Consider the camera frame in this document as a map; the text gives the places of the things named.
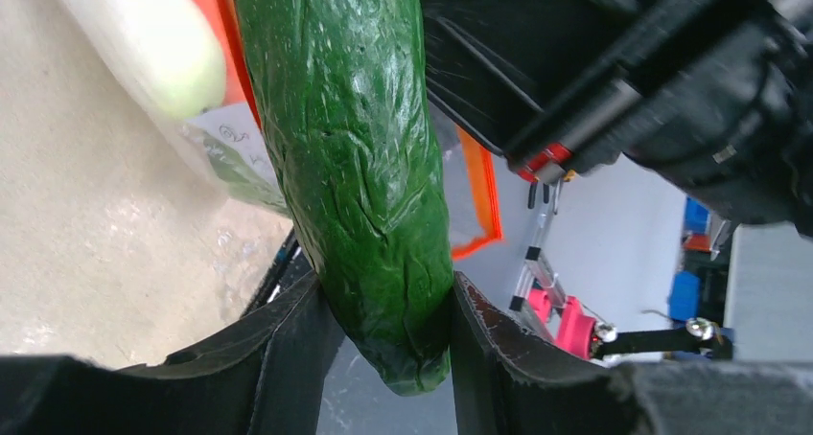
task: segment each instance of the speckled surface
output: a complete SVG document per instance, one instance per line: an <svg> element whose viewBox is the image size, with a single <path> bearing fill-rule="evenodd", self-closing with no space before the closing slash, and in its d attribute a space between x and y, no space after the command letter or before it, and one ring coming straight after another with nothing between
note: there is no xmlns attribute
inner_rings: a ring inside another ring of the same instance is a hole
<svg viewBox="0 0 813 435"><path fill-rule="evenodd" d="M0 353L154 363L235 320L290 223L201 181L56 0L0 18Z"/></svg>

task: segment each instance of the white vegetable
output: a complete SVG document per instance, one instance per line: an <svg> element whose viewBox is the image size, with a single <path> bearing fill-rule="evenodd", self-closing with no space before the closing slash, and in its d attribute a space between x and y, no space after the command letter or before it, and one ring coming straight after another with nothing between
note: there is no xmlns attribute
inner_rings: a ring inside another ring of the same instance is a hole
<svg viewBox="0 0 813 435"><path fill-rule="evenodd" d="M60 0L131 97L183 120L225 97L221 45L192 0Z"/></svg>

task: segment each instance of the pink plastic part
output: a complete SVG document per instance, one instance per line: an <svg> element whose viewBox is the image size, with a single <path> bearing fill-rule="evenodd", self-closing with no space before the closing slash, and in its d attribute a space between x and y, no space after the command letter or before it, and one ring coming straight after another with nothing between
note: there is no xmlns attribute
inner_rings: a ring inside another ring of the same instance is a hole
<svg viewBox="0 0 813 435"><path fill-rule="evenodd" d="M582 305L575 296L568 296L562 324L556 335L556 345L579 358L589 360L594 328L595 319L584 314Z"/></svg>
<svg viewBox="0 0 813 435"><path fill-rule="evenodd" d="M534 309L536 316L539 317L543 325L550 320L550 311L553 309L553 304L550 302L550 296L547 295L547 291L543 289L531 289L528 295L528 304Z"/></svg>

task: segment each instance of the wrinkled green skin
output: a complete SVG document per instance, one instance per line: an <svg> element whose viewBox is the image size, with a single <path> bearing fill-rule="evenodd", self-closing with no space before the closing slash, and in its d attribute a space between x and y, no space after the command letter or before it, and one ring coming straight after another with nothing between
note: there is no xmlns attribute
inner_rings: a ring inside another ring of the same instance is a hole
<svg viewBox="0 0 813 435"><path fill-rule="evenodd" d="M434 389L453 270L419 1L235 4L271 161L338 323L393 392Z"/></svg>

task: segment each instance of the silver screw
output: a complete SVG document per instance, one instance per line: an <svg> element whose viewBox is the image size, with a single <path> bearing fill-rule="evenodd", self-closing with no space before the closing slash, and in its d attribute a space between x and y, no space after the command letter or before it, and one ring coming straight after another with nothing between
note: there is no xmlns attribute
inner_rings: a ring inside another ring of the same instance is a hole
<svg viewBox="0 0 813 435"><path fill-rule="evenodd" d="M714 324L705 318L689 318L686 320L686 330L702 341L708 341L714 337Z"/></svg>
<svg viewBox="0 0 813 435"><path fill-rule="evenodd" d="M618 339L618 328L610 323L597 322L592 332L595 334L595 337L604 343L613 342Z"/></svg>

